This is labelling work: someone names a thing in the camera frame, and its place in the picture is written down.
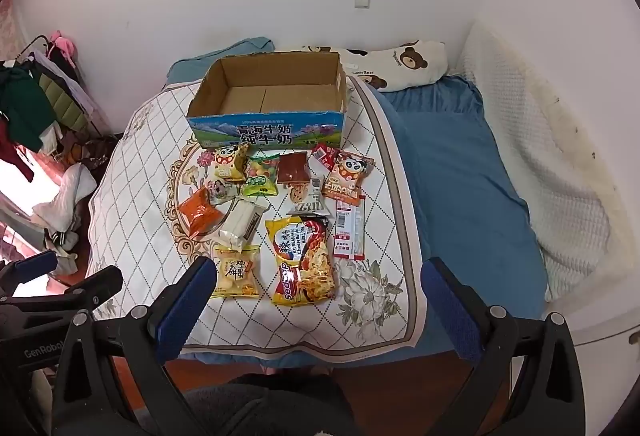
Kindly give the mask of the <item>yellow panda snack bag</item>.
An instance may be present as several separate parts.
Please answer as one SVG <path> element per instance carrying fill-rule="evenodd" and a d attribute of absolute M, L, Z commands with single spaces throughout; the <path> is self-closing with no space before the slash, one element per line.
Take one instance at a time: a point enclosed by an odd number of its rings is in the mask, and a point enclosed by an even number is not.
<path fill-rule="evenodd" d="M 248 144 L 229 144 L 214 150 L 214 175 L 228 182 L 244 182 Z"/>

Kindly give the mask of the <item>instant noodle packet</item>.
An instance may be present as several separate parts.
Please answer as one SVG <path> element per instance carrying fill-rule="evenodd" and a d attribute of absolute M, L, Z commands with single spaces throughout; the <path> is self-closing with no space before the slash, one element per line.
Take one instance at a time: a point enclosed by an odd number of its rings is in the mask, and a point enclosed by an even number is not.
<path fill-rule="evenodd" d="M 297 307 L 330 300 L 335 294 L 328 249 L 329 219 L 319 215 L 286 216 L 265 221 L 278 268 L 271 300 Z"/>

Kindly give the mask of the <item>white cake packet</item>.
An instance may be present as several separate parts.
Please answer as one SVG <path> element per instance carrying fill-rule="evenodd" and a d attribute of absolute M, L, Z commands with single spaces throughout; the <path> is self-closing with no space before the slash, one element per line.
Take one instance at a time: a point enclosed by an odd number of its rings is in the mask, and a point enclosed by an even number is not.
<path fill-rule="evenodd" d="M 216 242 L 229 250 L 242 252 L 265 211 L 267 208 L 255 202 L 236 199 L 216 232 Z"/>

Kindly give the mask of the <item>white knitted blanket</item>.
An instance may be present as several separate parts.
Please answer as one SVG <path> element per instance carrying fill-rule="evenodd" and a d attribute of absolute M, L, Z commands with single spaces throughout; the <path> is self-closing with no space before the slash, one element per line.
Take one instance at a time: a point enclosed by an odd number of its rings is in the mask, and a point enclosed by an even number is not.
<path fill-rule="evenodd" d="M 639 266 L 625 205 L 597 148 L 554 87 L 475 21 L 457 71 L 480 91 L 506 171 L 528 205 L 547 271 L 546 301 L 574 314 Z"/>

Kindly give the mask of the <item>clothes rack with garments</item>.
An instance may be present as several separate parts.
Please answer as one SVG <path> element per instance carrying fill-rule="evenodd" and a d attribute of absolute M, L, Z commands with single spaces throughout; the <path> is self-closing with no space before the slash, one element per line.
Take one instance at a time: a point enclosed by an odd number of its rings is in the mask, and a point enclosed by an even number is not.
<path fill-rule="evenodd" d="M 26 182 L 29 156 L 55 182 L 76 163 L 101 180 L 116 137 L 81 86 L 76 46 L 58 31 L 36 40 L 1 63 L 1 161 Z"/>

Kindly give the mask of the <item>long red white packet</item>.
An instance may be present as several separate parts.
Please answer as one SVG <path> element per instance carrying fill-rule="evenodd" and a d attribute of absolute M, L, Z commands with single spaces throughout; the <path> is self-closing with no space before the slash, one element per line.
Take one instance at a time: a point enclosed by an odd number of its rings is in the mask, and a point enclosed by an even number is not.
<path fill-rule="evenodd" d="M 364 260 L 366 198 L 357 205 L 336 202 L 333 255 L 344 260 Z"/>

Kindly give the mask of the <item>small red snack packet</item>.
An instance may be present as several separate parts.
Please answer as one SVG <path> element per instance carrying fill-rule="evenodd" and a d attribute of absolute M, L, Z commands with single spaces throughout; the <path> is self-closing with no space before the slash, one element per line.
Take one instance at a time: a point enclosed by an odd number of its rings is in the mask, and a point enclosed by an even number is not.
<path fill-rule="evenodd" d="M 317 162 L 319 162 L 329 172 L 334 167 L 336 157 L 339 153 L 340 153 L 340 150 L 332 146 L 329 146 L 324 142 L 320 142 L 320 144 L 316 144 L 314 148 L 311 150 L 311 155 L 314 157 L 314 159 Z"/>

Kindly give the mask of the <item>orange panda sunflower seed bag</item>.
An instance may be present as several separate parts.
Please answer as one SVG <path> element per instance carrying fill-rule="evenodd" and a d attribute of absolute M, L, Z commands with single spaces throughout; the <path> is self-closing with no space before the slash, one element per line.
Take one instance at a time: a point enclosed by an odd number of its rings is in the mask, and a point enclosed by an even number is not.
<path fill-rule="evenodd" d="M 374 159 L 340 150 L 329 175 L 324 178 L 322 194 L 326 198 L 357 206 L 363 178 L 374 167 Z"/>

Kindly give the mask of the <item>orange foil snack bag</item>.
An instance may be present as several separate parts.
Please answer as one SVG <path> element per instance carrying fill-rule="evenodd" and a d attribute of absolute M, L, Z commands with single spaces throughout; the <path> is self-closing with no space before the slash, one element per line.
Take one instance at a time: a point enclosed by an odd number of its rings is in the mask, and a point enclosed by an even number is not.
<path fill-rule="evenodd" d="M 183 201 L 178 206 L 178 211 L 188 223 L 190 238 L 207 234 L 224 218 L 224 214 L 210 203 L 209 191 L 205 187 L 199 188 L 189 199 Z"/>

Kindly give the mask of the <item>brown jerky packet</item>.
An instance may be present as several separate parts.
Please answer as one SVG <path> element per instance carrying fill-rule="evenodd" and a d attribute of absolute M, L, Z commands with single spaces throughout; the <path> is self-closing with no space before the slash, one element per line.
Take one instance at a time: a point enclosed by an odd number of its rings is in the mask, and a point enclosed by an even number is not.
<path fill-rule="evenodd" d="M 309 179 L 305 152 L 293 152 L 280 156 L 277 177 L 279 184 L 303 184 L 308 182 Z"/>

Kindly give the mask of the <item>green candy bag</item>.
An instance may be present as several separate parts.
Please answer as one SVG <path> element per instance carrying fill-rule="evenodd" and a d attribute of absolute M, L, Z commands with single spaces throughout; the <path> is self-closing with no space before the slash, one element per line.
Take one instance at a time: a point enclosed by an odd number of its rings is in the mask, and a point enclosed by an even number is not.
<path fill-rule="evenodd" d="M 245 165 L 241 196 L 276 196 L 280 156 L 252 156 Z"/>

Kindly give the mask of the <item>cranberry oat cookie packet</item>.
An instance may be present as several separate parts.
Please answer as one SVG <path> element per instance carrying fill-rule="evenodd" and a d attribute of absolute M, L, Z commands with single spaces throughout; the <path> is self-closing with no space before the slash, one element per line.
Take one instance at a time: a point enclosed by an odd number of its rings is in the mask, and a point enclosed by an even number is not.
<path fill-rule="evenodd" d="M 329 217 L 331 213 L 326 207 L 322 196 L 323 183 L 323 178 L 317 176 L 311 177 L 308 182 L 290 185 L 288 197 L 291 201 L 291 207 L 288 210 L 288 214 Z"/>

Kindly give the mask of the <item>braised egg clear packet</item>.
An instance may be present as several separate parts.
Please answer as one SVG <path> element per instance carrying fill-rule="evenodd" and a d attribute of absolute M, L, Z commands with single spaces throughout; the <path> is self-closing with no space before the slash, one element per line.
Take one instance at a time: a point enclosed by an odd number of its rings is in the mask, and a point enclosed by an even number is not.
<path fill-rule="evenodd" d="M 238 185 L 224 178 L 212 175 L 204 179 L 203 186 L 208 192 L 210 204 L 217 206 L 234 200 L 238 196 Z"/>

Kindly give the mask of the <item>bear print pillow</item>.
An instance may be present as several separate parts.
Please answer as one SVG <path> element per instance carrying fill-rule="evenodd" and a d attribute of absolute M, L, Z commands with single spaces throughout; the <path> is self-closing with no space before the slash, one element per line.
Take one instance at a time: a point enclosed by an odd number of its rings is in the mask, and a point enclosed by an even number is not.
<path fill-rule="evenodd" d="M 349 76 L 349 87 L 354 87 L 354 81 L 359 78 L 378 92 L 400 92 L 434 84 L 449 70 L 445 44 L 431 40 L 416 40 L 384 50 L 303 46 L 296 48 L 296 52 L 337 54 Z"/>

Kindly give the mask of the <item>yellow biscuit bag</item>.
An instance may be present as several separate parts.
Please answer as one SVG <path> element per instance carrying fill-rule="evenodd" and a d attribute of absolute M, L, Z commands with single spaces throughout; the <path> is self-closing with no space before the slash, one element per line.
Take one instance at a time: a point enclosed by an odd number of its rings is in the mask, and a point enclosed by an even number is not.
<path fill-rule="evenodd" d="M 238 252 L 217 244 L 214 247 L 217 281 L 212 297 L 258 298 L 255 270 L 259 261 L 260 248 L 257 245 L 247 246 Z"/>

